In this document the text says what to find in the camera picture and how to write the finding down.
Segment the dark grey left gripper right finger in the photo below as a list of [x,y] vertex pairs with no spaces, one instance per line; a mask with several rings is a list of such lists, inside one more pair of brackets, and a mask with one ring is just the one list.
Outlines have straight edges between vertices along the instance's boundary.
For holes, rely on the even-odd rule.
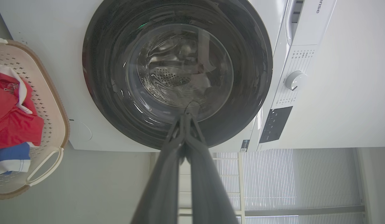
[[185,153],[191,165],[192,222],[237,224],[238,220],[218,170],[192,114],[185,114]]

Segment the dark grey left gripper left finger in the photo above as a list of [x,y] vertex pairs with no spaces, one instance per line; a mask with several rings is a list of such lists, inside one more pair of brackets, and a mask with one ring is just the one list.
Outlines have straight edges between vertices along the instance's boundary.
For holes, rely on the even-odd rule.
[[176,224],[178,177],[185,142],[185,115],[178,116],[161,147],[132,224]]

